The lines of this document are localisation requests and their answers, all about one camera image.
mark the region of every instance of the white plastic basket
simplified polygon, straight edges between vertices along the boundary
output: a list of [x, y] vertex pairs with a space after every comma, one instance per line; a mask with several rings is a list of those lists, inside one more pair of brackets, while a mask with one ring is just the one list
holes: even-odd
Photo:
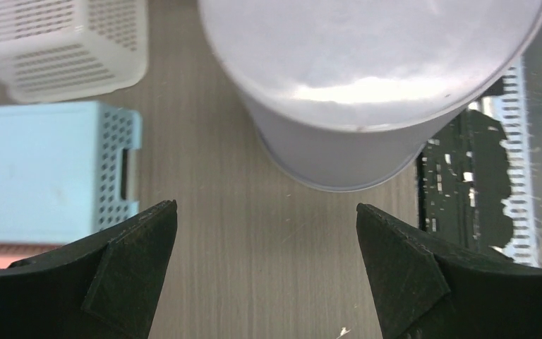
[[147, 68], [145, 0], [0, 0], [0, 81], [19, 102], [136, 84]]

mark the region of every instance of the light blue plastic basket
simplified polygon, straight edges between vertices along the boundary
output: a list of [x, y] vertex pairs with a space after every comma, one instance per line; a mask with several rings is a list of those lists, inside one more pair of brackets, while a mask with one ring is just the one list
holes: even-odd
[[0, 243], [65, 244], [135, 215], [141, 131], [100, 102], [0, 107]]

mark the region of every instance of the cup bottom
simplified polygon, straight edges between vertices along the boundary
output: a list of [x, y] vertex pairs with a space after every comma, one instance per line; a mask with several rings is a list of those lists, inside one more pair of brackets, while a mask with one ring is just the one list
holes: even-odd
[[314, 182], [313, 180], [307, 179], [305, 176], [298, 174], [297, 172], [290, 169], [289, 166], [287, 166], [285, 163], [283, 163], [274, 153], [273, 150], [269, 147], [267, 142], [265, 141], [265, 138], [263, 138], [263, 135], [261, 134], [259, 129], [256, 129], [257, 139], [261, 146], [263, 147], [263, 150], [265, 153], [267, 153], [267, 156], [271, 159], [271, 161], [288, 177], [291, 177], [292, 179], [296, 180], [297, 182], [303, 184], [304, 186], [307, 186], [312, 189], [316, 189], [319, 191], [324, 192], [330, 192], [330, 193], [347, 193], [347, 192], [356, 192], [356, 191], [362, 191], [364, 189], [370, 189], [374, 186], [378, 186], [386, 182], [387, 180], [397, 176], [401, 171], [403, 171], [405, 168], [407, 168], [417, 157], [423, 149], [425, 148], [425, 144], [421, 145], [421, 147], [415, 152], [406, 157], [406, 159], [402, 162], [400, 166], [398, 166], [394, 171], [389, 173], [388, 175], [385, 175], [381, 179], [377, 179], [371, 183], [368, 184], [361, 184], [356, 186], [348, 186], [348, 187], [335, 187], [335, 186], [327, 186], [318, 182]]

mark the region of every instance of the wooden table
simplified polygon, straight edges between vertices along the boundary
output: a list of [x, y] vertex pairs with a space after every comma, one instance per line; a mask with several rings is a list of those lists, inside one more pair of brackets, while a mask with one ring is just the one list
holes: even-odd
[[417, 224], [414, 166], [377, 188], [329, 194], [280, 172], [205, 41], [196, 0], [152, 0], [150, 65], [95, 99], [144, 118], [139, 199], [179, 203], [151, 338], [381, 338], [356, 204]]

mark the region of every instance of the basket hole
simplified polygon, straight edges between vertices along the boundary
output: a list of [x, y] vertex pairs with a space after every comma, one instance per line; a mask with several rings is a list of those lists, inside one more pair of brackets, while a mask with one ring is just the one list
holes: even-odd
[[119, 195], [122, 200], [128, 198], [128, 150], [121, 151], [121, 182], [119, 183]]

